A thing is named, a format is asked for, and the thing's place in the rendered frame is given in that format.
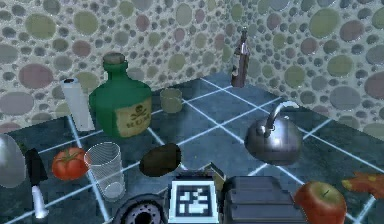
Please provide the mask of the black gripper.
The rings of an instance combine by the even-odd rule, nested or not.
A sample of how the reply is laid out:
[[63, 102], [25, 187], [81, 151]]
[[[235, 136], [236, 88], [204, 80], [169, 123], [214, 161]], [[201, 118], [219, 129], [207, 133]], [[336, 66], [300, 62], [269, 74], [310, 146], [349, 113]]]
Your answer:
[[168, 224], [164, 198], [141, 194], [128, 199], [116, 212], [112, 224]]

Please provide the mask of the clear drinking glass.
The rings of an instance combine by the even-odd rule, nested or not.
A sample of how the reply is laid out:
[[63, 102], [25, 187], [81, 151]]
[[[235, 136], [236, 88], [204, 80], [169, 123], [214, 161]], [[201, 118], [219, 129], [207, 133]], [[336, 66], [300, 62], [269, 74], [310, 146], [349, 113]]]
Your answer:
[[86, 151], [84, 161], [107, 201], [115, 202], [125, 194], [121, 152], [116, 143], [102, 142], [92, 146]]

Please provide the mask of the dark brown potato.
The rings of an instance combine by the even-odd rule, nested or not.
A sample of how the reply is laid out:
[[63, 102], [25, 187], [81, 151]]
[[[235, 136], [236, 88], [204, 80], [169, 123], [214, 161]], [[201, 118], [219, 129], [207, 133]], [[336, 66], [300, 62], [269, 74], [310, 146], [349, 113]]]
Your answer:
[[140, 160], [139, 169], [148, 177], [161, 177], [173, 172], [181, 163], [181, 149], [167, 143], [147, 152]]

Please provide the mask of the red tomato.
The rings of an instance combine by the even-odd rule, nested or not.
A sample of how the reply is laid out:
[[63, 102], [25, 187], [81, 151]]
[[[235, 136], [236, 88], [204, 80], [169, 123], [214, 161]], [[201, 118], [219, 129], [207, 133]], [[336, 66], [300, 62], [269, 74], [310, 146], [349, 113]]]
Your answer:
[[88, 171], [84, 156], [85, 151], [78, 147], [71, 147], [60, 151], [53, 158], [52, 173], [56, 178], [63, 181], [81, 178]]

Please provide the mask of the green labelled bottle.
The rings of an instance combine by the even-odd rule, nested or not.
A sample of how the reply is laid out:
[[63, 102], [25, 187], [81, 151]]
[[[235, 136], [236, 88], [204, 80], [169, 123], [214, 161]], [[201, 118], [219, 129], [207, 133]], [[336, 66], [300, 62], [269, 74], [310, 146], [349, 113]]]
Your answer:
[[128, 62], [121, 53], [103, 57], [108, 79], [89, 95], [89, 105], [102, 130], [114, 137], [129, 138], [151, 122], [151, 88], [127, 74]]

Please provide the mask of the olive green cup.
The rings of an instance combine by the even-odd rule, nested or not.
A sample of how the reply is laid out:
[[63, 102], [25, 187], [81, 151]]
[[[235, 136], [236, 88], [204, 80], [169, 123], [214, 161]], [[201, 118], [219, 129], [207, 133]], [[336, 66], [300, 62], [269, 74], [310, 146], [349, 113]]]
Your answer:
[[176, 88], [165, 88], [160, 92], [161, 108], [166, 113], [177, 113], [182, 109], [182, 92]]

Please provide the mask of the silver round bowl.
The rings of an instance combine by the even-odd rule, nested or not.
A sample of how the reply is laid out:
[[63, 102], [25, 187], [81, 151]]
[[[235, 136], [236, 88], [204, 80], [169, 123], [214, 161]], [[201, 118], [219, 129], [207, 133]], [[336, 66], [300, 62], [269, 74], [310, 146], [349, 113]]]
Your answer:
[[16, 141], [0, 134], [0, 186], [15, 188], [26, 178], [25, 158]]

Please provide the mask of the silver kettle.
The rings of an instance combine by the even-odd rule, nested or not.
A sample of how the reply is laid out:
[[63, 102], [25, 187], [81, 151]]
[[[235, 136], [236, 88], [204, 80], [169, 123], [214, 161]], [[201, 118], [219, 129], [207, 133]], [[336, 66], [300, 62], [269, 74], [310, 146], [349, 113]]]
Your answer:
[[280, 116], [287, 107], [299, 105], [293, 101], [282, 102], [248, 128], [244, 145], [254, 158], [274, 166], [291, 165], [299, 159], [303, 135], [288, 117]]

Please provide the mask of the red apple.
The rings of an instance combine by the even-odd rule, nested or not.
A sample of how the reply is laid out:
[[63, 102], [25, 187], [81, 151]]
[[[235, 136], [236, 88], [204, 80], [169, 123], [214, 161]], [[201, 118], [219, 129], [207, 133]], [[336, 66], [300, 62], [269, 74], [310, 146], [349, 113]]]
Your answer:
[[309, 224], [344, 224], [347, 213], [344, 196], [328, 183], [305, 183], [296, 191], [294, 202], [304, 211]]

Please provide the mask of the brown wine bottle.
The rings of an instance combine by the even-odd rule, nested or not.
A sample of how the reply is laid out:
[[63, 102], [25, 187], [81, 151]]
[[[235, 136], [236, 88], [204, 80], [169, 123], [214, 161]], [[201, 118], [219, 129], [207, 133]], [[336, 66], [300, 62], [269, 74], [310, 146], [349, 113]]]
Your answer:
[[233, 87], [242, 88], [245, 85], [250, 57], [250, 51], [247, 44], [247, 33], [247, 28], [243, 27], [240, 40], [234, 51], [233, 66], [231, 69], [231, 85]]

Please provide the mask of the orange red cloth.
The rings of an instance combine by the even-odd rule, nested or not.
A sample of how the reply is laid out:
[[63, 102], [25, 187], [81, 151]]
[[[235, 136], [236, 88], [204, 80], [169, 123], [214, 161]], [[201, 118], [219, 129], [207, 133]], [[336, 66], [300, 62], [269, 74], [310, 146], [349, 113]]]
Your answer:
[[355, 172], [353, 178], [341, 181], [348, 191], [369, 193], [375, 199], [384, 199], [384, 174]]

